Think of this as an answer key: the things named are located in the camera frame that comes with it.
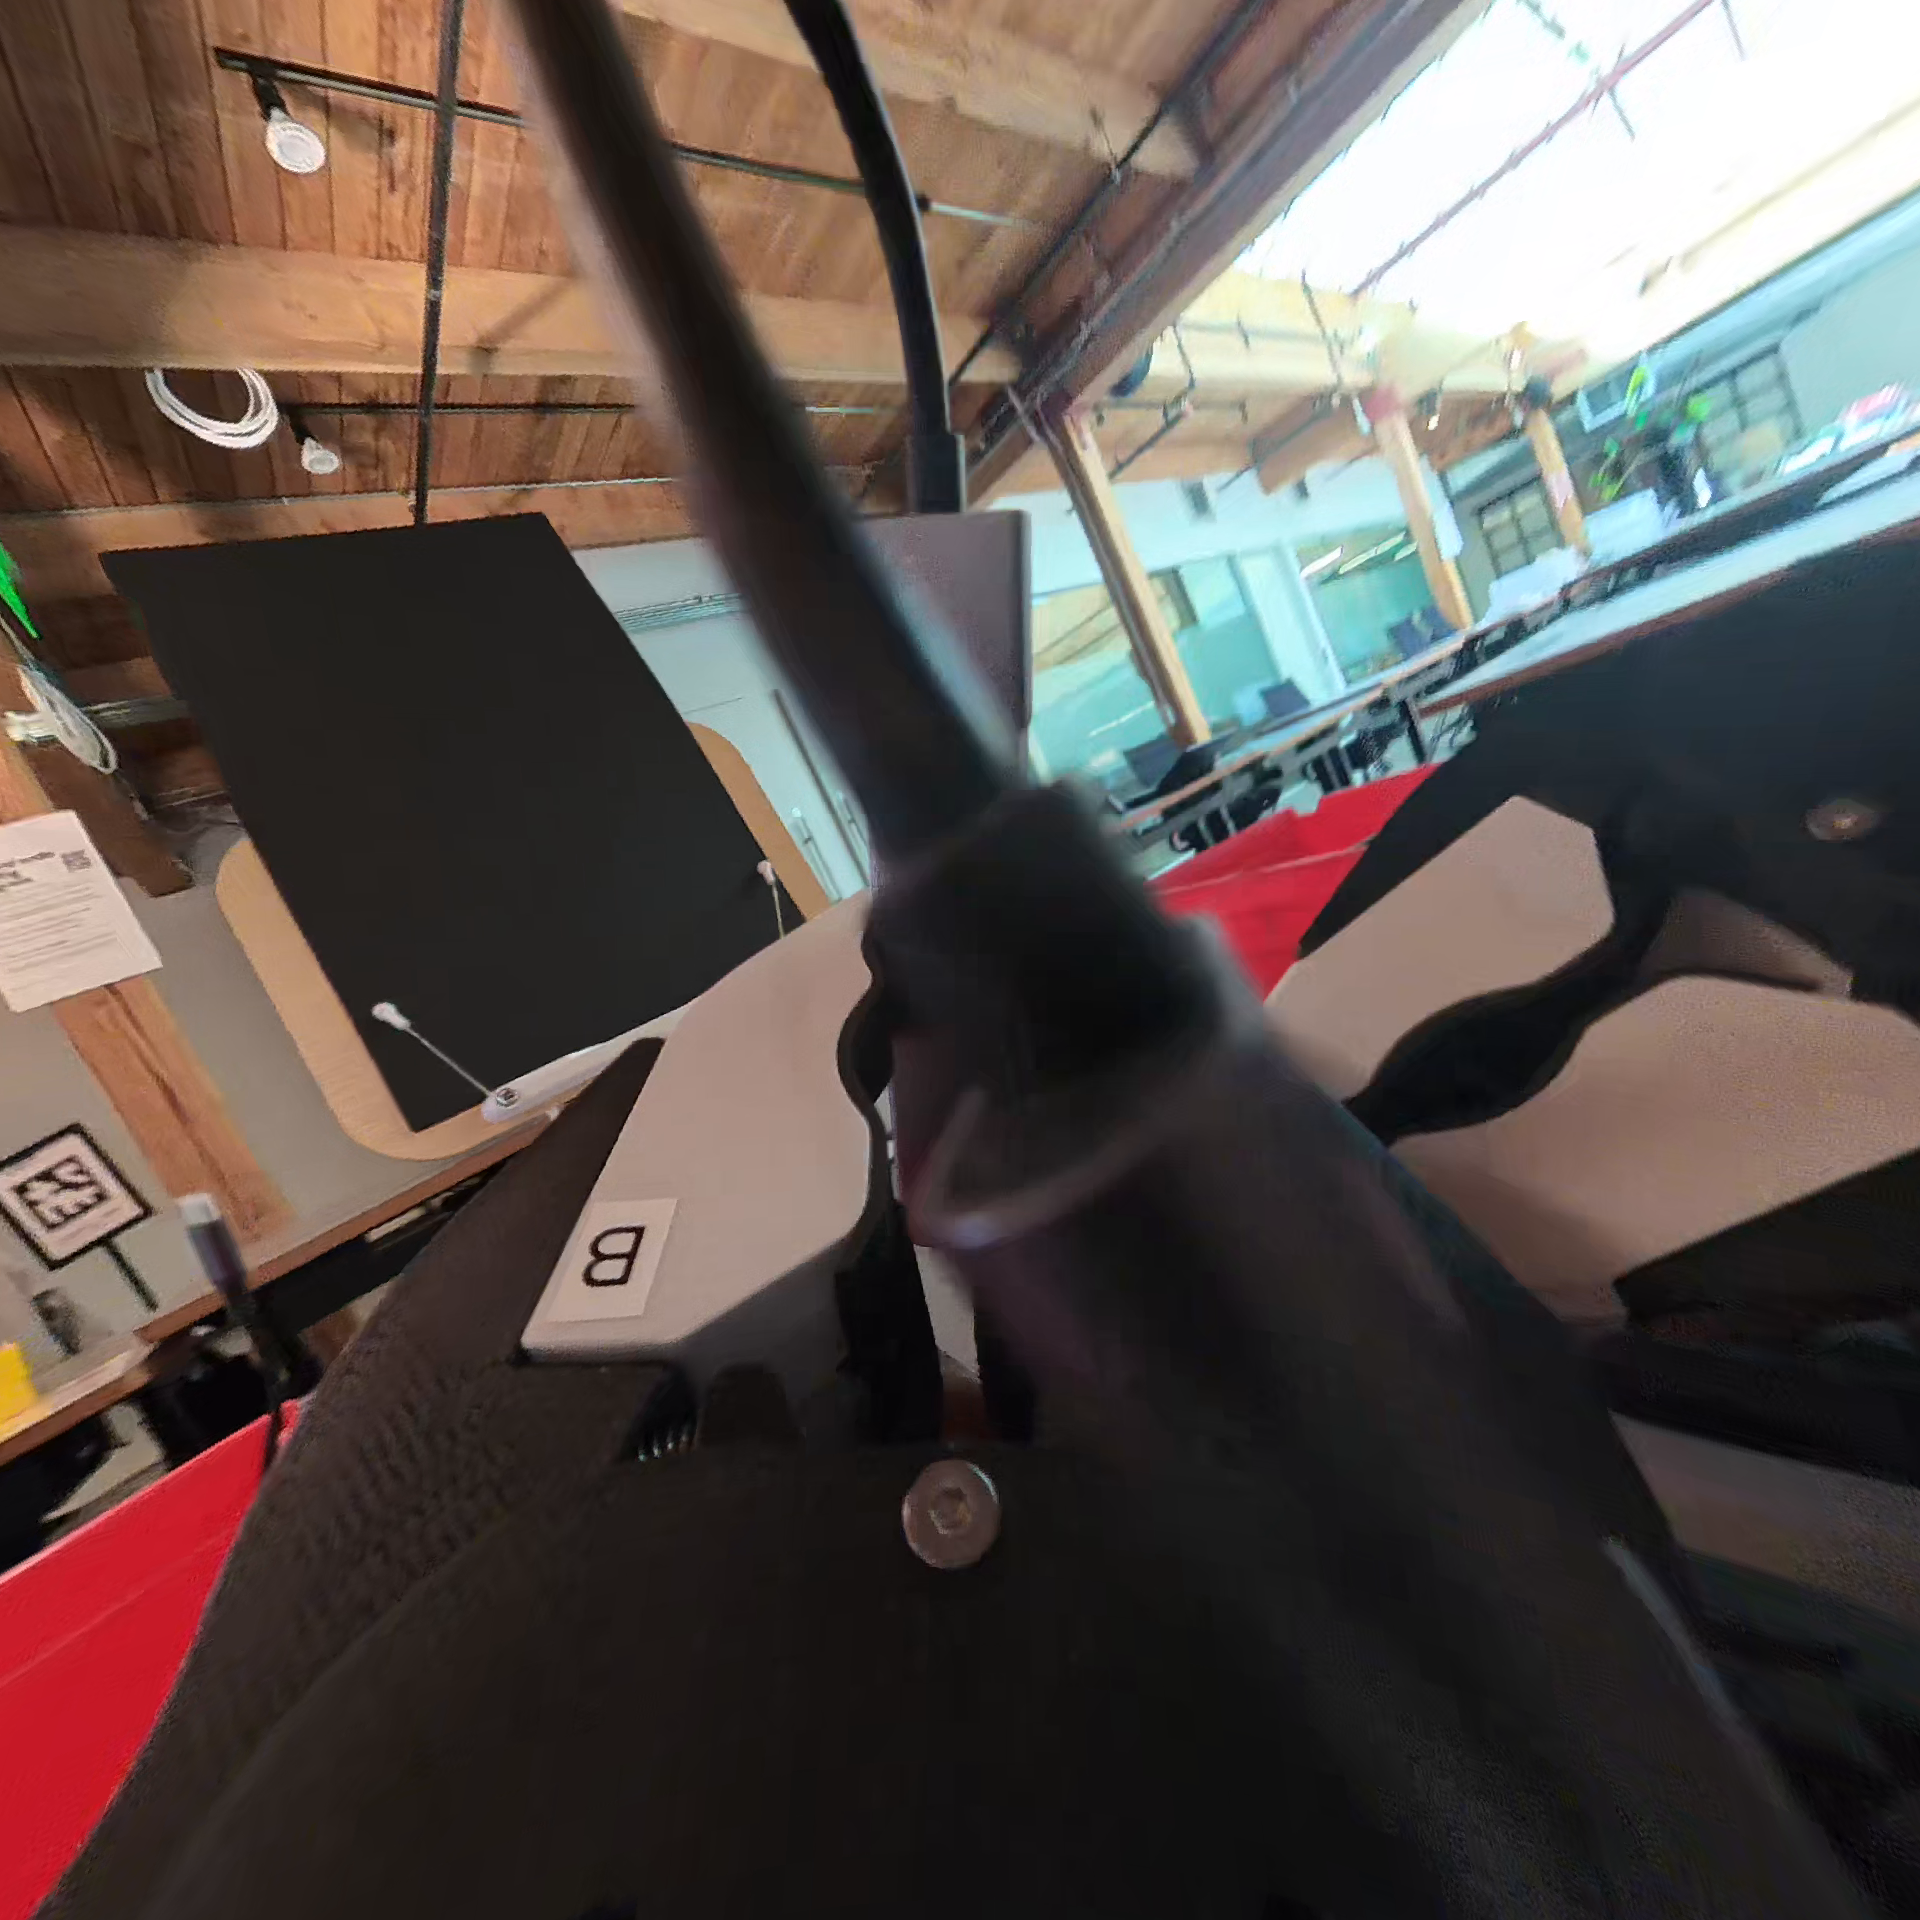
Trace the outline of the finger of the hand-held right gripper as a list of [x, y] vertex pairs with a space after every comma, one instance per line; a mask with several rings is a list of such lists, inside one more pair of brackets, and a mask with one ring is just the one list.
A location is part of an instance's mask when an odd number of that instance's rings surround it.
[[1353, 1103], [1527, 1021], [1618, 930], [1596, 833], [1505, 801], [1307, 949], [1266, 1018], [1312, 1086]]
[[1916, 1149], [1916, 1025], [1855, 998], [1676, 974], [1518, 1107], [1396, 1143], [1568, 1322], [1616, 1284]]

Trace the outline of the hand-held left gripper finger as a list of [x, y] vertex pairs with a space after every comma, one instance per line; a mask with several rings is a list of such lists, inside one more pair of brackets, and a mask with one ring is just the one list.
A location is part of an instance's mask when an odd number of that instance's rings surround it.
[[532, 1361], [766, 1369], [803, 1415], [914, 1442], [942, 1357], [894, 1189], [894, 1077], [851, 896], [697, 995], [663, 1040], [518, 1339]]

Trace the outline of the long grey table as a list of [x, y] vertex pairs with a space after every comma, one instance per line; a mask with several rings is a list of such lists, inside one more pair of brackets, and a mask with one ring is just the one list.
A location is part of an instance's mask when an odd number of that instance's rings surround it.
[[1686, 625], [1768, 593], [1832, 556], [1851, 558], [1891, 541], [1916, 541], [1916, 467], [1855, 489], [1787, 528], [1743, 541], [1607, 605], [1568, 612], [1500, 658], [1415, 705], [1422, 720], [1474, 711], [1554, 673], [1607, 658], [1653, 632]]

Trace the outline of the rounded wooden board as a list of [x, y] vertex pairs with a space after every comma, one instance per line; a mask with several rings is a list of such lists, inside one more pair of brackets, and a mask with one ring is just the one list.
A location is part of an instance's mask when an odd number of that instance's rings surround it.
[[[691, 724], [687, 731], [753, 830], [766, 888], [785, 895], [792, 914], [800, 922], [825, 914], [834, 903], [828, 884], [806, 862], [787, 819], [778, 815], [743, 753], [707, 724]], [[506, 1137], [517, 1125], [551, 1119], [579, 1092], [565, 1097], [559, 1107], [532, 1110], [506, 1125], [488, 1125], [480, 1114], [480, 1097], [467, 1091], [467, 1106], [455, 1118], [417, 1132], [400, 1118], [392, 1091], [361, 1041], [358, 1025], [335, 994], [292, 912], [285, 907], [276, 880], [246, 840], [225, 853], [213, 895], [278, 1021], [287, 1027], [331, 1118], [352, 1143], [400, 1163], [458, 1160], [488, 1142]]]

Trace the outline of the black display board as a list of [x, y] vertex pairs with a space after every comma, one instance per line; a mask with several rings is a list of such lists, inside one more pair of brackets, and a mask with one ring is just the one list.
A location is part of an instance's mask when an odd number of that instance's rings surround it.
[[426, 1041], [502, 1086], [703, 995], [793, 914], [544, 517], [102, 575], [411, 1132], [477, 1106]]

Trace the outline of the black and white tag sign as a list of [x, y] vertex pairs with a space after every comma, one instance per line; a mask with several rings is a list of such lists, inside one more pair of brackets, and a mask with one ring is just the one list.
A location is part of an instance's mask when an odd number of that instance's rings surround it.
[[154, 1213], [129, 1174], [77, 1122], [2, 1160], [2, 1219], [40, 1267], [58, 1273], [102, 1252], [149, 1316], [160, 1311], [157, 1293], [120, 1251], [120, 1237], [151, 1224]]

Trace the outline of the white paper notice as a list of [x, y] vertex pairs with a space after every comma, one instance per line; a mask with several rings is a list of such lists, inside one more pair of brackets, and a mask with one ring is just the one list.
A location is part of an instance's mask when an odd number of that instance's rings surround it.
[[2, 1004], [26, 1016], [162, 967], [68, 808], [2, 827]]

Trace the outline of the large red plastic bin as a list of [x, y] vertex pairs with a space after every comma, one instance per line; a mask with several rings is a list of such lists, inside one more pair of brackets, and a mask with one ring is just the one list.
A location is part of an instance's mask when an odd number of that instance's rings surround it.
[[[1148, 888], [1211, 922], [1271, 994], [1384, 823], [1432, 779], [1392, 773], [1277, 813]], [[269, 1422], [2, 1575], [2, 1913], [30, 1918], [97, 1828], [177, 1680], [267, 1469]]]

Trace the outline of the black floor lamp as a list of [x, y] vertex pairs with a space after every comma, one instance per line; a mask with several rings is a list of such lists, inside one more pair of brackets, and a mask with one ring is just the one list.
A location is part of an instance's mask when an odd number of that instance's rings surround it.
[[951, 422], [944, 333], [937, 311], [914, 196], [899, 138], [845, 3], [785, 3], [831, 95], [856, 165], [894, 298], [906, 385], [906, 489], [919, 517], [968, 507], [965, 449]]

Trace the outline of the black ceiling pipe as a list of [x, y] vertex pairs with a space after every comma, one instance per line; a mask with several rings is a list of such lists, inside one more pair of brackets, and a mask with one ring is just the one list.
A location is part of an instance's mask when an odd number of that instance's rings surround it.
[[465, 45], [465, 3], [444, 3], [438, 20], [435, 62], [435, 137], [428, 148], [428, 211], [424, 246], [424, 337], [421, 337], [421, 389], [413, 405], [413, 476], [411, 476], [411, 525], [428, 523], [428, 493], [435, 467], [435, 408], [442, 385], [442, 333], [444, 333], [444, 278], [451, 238], [451, 188], [458, 133], [458, 78]]

